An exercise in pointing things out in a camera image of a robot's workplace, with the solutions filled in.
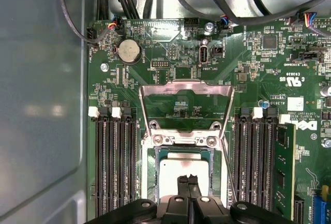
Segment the blue connector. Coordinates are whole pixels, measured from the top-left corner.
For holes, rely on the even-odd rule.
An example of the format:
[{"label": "blue connector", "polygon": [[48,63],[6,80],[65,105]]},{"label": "blue connector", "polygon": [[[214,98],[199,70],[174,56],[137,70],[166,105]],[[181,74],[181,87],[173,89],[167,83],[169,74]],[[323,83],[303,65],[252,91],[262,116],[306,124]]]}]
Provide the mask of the blue connector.
[{"label": "blue connector", "polygon": [[314,216],[313,224],[325,224],[326,223],[326,202],[323,201],[322,197],[314,197]]}]

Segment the screw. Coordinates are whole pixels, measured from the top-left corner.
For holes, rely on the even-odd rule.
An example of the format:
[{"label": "screw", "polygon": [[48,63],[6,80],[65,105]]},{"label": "screw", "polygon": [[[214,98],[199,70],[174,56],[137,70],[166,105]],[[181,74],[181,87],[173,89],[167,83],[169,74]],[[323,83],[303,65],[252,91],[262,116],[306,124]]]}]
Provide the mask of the screw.
[{"label": "screw", "polygon": [[323,139],[322,146],[324,148],[331,148],[331,139]]},{"label": "screw", "polygon": [[141,204],[142,207],[149,207],[151,204],[149,202],[143,202]]},{"label": "screw", "polygon": [[183,197],[176,197],[175,198],[175,201],[176,202],[183,202],[184,201],[184,198]]},{"label": "screw", "polygon": [[203,39],[201,42],[203,45],[207,45],[208,44],[208,40],[207,39]]},{"label": "screw", "polygon": [[214,31],[214,24],[213,24],[212,22],[208,22],[208,23],[206,23],[206,25],[205,25],[205,30],[206,30],[207,32],[212,32],[212,31]]},{"label": "screw", "polygon": [[207,138],[207,145],[208,146],[215,146],[216,143],[217,143],[217,141],[214,137],[208,137]]},{"label": "screw", "polygon": [[107,72],[109,70],[109,66],[106,63],[102,63],[100,65],[100,69],[101,69],[102,72]]},{"label": "screw", "polygon": [[201,201],[203,202],[210,202],[210,199],[208,197],[202,197]]},{"label": "screw", "polygon": [[242,203],[238,204],[237,207],[241,210],[246,210],[247,209],[247,206],[242,204]]},{"label": "screw", "polygon": [[155,135],[154,138],[153,138],[153,142],[154,144],[156,145],[161,145],[162,144],[162,136],[161,135]]}]

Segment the white label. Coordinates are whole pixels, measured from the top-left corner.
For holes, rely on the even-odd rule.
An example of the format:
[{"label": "white label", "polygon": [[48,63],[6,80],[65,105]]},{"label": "white label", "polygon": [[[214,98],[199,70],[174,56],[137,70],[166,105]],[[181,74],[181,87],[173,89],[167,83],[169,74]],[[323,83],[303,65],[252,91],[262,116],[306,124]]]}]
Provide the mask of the white label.
[{"label": "white label", "polygon": [[299,77],[287,77],[286,81],[287,81],[289,87],[301,87],[302,86],[301,82],[304,82],[305,78],[304,77],[301,77],[301,78],[299,78]]},{"label": "white label", "polygon": [[301,130],[312,130],[312,131],[316,131],[317,130],[317,121],[310,121],[310,122],[306,122],[306,121],[291,121],[292,124],[295,124],[296,129],[300,128]]},{"label": "white label", "polygon": [[303,111],[303,110],[304,110],[303,97],[288,97],[288,111]]}]

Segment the motherboard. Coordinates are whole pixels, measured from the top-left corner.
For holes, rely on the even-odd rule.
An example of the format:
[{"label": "motherboard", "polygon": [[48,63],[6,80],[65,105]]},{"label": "motherboard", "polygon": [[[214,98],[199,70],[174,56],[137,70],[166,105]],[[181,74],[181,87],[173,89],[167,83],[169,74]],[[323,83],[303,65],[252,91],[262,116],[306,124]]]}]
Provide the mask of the motherboard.
[{"label": "motherboard", "polygon": [[[328,30],[331,19],[313,25]],[[89,220],[176,195],[185,172],[225,206],[330,221],[331,39],[291,18],[117,26],[88,51]]]}]

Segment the capacitor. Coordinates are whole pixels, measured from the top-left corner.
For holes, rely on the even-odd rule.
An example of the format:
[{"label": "capacitor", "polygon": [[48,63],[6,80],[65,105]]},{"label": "capacitor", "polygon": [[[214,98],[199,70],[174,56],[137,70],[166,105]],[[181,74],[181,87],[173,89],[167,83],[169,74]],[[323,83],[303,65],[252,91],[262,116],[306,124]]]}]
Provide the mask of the capacitor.
[{"label": "capacitor", "polygon": [[109,70],[109,65],[106,64],[106,63],[102,63],[100,65],[100,69],[101,69],[102,72],[107,72]]},{"label": "capacitor", "polygon": [[331,96],[331,86],[326,85],[321,88],[321,95],[325,97]]},{"label": "capacitor", "polygon": [[133,39],[124,39],[117,45],[117,56],[124,64],[137,63],[141,55],[141,47]]},{"label": "capacitor", "polygon": [[259,100],[258,106],[261,107],[262,109],[267,109],[270,107],[270,103],[268,101]]},{"label": "capacitor", "polygon": [[326,97],[325,98],[325,106],[327,108],[331,108],[331,97]]}]

